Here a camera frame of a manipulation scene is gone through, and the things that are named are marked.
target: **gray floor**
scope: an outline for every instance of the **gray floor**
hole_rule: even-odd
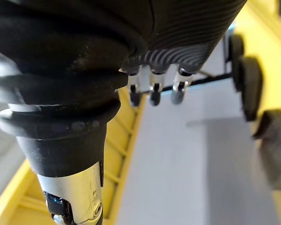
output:
[[[221,53],[204,70],[223,71]],[[179,106],[170,92],[147,99],[117,225],[278,225],[250,136],[230,79],[190,87]]]

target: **yellow wall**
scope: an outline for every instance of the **yellow wall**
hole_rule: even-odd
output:
[[[236,33],[244,38],[245,55],[258,58],[264,75],[259,118],[264,110],[281,109],[281,18],[271,12],[277,2],[249,0],[236,18]],[[274,191],[273,197],[281,218],[281,191]]]
[[[130,106],[125,88],[119,90],[121,108],[107,125],[104,152],[104,225],[115,224],[141,112]],[[0,197],[0,225],[54,225],[36,175],[26,160]]]

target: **black rubber cover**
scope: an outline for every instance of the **black rubber cover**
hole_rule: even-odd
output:
[[[229,56],[228,60],[231,61],[231,74],[235,89],[240,91],[243,85],[241,80],[241,73],[239,68],[239,58],[244,55],[244,42],[240,35],[233,34],[229,37],[228,42]]]
[[[246,121],[254,121],[260,105],[263,75],[254,57],[240,58],[241,96]]]
[[[175,91],[175,90],[172,91],[171,100],[172,100],[173,104],[178,105],[178,104],[182,103],[183,98],[184,98],[184,92]]]
[[[141,93],[140,92],[137,92],[137,93],[131,92],[130,93],[130,102],[131,102],[132,106],[138,107],[141,102]]]
[[[259,152],[269,184],[281,190],[281,109],[264,112],[254,138],[261,139]]]
[[[161,94],[158,91],[150,92],[150,103],[153,106],[157,106],[160,103]]]
[[[130,57],[122,67],[185,64],[196,73],[204,64],[246,0],[153,0],[155,31],[149,51]]]

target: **chrome metal part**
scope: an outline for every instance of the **chrome metal part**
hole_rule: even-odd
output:
[[[191,85],[193,81],[193,75],[190,74],[189,76],[181,75],[179,72],[176,73],[174,78],[173,90],[174,91],[182,91],[185,92],[185,89]],[[184,83],[181,90],[179,90],[179,86],[181,83]]]
[[[128,76],[128,85],[127,85],[130,93],[138,93],[140,92],[140,73],[135,75]]]
[[[66,177],[37,175],[44,192],[67,200],[71,204],[73,221],[80,225],[96,225],[102,214],[100,166],[92,167]],[[54,215],[57,224],[60,215]]]
[[[163,84],[164,84],[164,78],[165,78],[165,73],[164,74],[154,74],[151,73],[150,75],[150,90],[153,91],[154,90],[154,86],[156,84],[158,84],[158,90],[154,90],[154,91],[158,91],[161,92],[163,90]]]

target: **robotic arm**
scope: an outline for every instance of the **robotic arm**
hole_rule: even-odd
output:
[[[102,224],[106,123],[150,65],[151,103],[173,102],[245,0],[0,0],[0,128],[17,137],[59,225]]]

